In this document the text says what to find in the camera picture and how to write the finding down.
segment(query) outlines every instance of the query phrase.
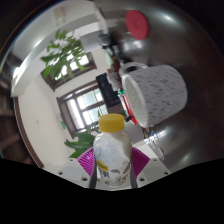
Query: white speckled mug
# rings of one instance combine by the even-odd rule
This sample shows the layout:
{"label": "white speckled mug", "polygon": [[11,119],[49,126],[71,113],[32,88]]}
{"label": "white speckled mug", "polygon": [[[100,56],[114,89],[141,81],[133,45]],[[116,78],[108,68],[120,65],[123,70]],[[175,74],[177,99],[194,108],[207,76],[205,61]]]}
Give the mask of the white speckled mug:
{"label": "white speckled mug", "polygon": [[[142,69],[126,73],[126,69],[132,66]],[[153,127],[186,105],[185,82],[169,65],[148,67],[130,62],[120,68],[119,74],[133,114],[143,128]]]}

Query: shelf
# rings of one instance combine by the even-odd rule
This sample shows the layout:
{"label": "shelf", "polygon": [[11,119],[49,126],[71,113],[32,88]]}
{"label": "shelf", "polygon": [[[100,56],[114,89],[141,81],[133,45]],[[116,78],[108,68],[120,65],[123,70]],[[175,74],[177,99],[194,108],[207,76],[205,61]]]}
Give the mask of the shelf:
{"label": "shelf", "polygon": [[20,140],[20,135],[19,134],[15,134],[15,135],[12,135],[11,137],[7,138],[7,139],[4,139],[0,142],[0,150],[1,152],[9,147],[10,145],[14,144],[15,142],[19,141]]}
{"label": "shelf", "polygon": [[6,84],[5,82],[3,82],[2,80],[0,80],[0,88],[7,91],[7,92],[10,91],[9,85]]}
{"label": "shelf", "polygon": [[22,161],[22,163],[31,165],[31,164],[33,163],[33,160],[31,159],[30,156],[27,156],[27,157]]}
{"label": "shelf", "polygon": [[0,116],[15,116],[15,113],[13,110],[9,109],[0,109]]}

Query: plastic bottle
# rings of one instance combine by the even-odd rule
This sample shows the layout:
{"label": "plastic bottle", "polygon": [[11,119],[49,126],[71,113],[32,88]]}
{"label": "plastic bottle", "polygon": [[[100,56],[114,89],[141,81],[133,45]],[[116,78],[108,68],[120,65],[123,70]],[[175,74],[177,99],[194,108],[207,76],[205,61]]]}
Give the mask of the plastic bottle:
{"label": "plastic bottle", "polygon": [[99,119],[102,131],[94,141],[94,156],[104,184],[120,187],[130,177],[132,144],[124,129],[124,117],[106,114]]}

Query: green leaves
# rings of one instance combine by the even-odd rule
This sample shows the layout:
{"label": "green leaves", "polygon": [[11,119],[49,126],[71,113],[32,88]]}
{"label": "green leaves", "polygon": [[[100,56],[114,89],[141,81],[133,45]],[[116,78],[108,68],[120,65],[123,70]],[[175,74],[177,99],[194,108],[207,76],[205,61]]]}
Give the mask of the green leaves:
{"label": "green leaves", "polygon": [[87,134],[87,133],[75,133],[75,135],[79,138],[79,142],[83,142],[84,144],[93,144],[95,136]]}
{"label": "green leaves", "polygon": [[49,63],[51,60],[55,59],[58,57],[58,54],[56,55],[49,55],[49,56],[44,56],[44,57],[41,57],[40,59],[45,62],[45,63]]}
{"label": "green leaves", "polygon": [[86,128],[86,132],[88,134],[91,134],[91,128],[92,128],[92,124],[88,125],[87,128]]}
{"label": "green leaves", "polygon": [[75,158],[75,159],[77,159],[85,151],[86,151],[86,149],[80,149],[80,150],[74,152],[69,158]]}
{"label": "green leaves", "polygon": [[[57,30],[55,38],[59,41],[58,44],[55,44],[55,41],[50,41],[49,46],[47,47],[48,56],[41,57],[40,59],[46,63],[46,68],[44,71],[44,77],[46,78],[49,74],[52,79],[58,78],[61,74],[63,66],[67,68],[67,74],[70,78],[75,78],[74,73],[72,72],[70,64],[75,61],[79,70],[83,71],[88,69],[80,64],[80,60],[83,56],[86,55],[85,51],[82,48],[80,40],[77,40],[73,36],[66,37],[68,31]],[[72,60],[67,60],[69,55],[73,55]],[[61,75],[63,81],[66,80],[65,76]]]}
{"label": "green leaves", "polygon": [[84,66],[82,66],[78,60],[75,60],[75,63],[77,65],[77,67],[79,68],[79,70],[83,71],[83,70],[86,70],[87,68],[85,68]]}
{"label": "green leaves", "polygon": [[61,33],[59,33],[59,39],[60,40],[64,40],[66,38],[66,34],[68,33],[68,31],[64,30]]}
{"label": "green leaves", "polygon": [[60,29],[59,29],[59,30],[56,32],[56,34],[55,34],[56,39],[59,38],[59,33],[60,33]]}
{"label": "green leaves", "polygon": [[46,78],[46,77],[49,75],[49,73],[50,73],[52,67],[53,67],[53,65],[48,65],[48,66],[45,68],[45,70],[44,70],[44,78]]}

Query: wall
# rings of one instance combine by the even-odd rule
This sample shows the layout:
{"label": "wall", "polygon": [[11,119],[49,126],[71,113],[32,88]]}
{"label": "wall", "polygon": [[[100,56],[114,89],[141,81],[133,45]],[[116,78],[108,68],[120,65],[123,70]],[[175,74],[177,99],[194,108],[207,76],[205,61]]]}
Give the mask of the wall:
{"label": "wall", "polygon": [[45,166],[62,166],[74,150],[64,145],[65,137],[54,108],[55,97],[42,77],[37,76],[19,97],[27,136]]}
{"label": "wall", "polygon": [[56,115],[60,114],[60,110],[56,97],[94,80],[108,68],[102,49],[95,50],[92,55],[97,70],[71,80],[58,88],[56,92],[53,92],[41,75],[38,75],[28,85],[25,93],[18,97],[27,136],[44,164],[44,169],[49,172],[55,173],[55,170],[60,169],[60,166],[74,152],[73,149],[64,145],[66,138],[70,141],[72,139],[67,129],[63,129],[57,120]]}

